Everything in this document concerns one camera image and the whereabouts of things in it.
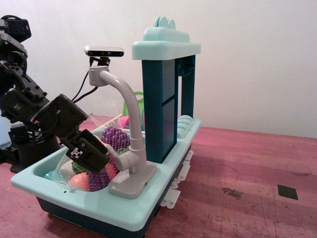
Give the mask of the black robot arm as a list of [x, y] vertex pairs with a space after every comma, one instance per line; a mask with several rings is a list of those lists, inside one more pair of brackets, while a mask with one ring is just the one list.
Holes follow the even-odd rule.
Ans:
[[67, 147], [67, 156], [91, 172], [108, 163], [107, 149], [88, 130], [79, 130], [87, 115], [65, 95], [54, 100], [27, 75], [27, 51], [22, 42], [31, 37], [27, 20], [13, 15], [0, 20], [0, 111], [17, 127], [11, 141], [25, 167]]

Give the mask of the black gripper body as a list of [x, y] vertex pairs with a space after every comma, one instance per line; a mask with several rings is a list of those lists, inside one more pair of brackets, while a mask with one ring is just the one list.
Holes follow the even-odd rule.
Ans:
[[80, 124], [88, 115], [63, 94], [40, 108], [30, 119], [37, 122], [41, 131], [57, 136], [63, 144], [73, 144], [78, 137]]

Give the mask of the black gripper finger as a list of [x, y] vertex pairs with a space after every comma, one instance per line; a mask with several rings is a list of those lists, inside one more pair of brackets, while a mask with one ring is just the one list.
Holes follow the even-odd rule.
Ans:
[[87, 129], [79, 133], [78, 143], [80, 148], [94, 155], [104, 156], [108, 152], [100, 140]]
[[98, 173], [110, 161], [106, 154], [104, 156], [94, 155], [80, 148], [79, 143], [72, 150], [68, 149], [66, 155], [78, 165], [94, 173]]

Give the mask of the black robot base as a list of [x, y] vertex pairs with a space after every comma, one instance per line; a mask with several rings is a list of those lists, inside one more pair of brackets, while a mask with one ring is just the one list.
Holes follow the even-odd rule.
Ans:
[[8, 134], [10, 141], [0, 145], [0, 162], [11, 164], [10, 171], [13, 173], [60, 149], [56, 136], [30, 131], [22, 123], [12, 125]]

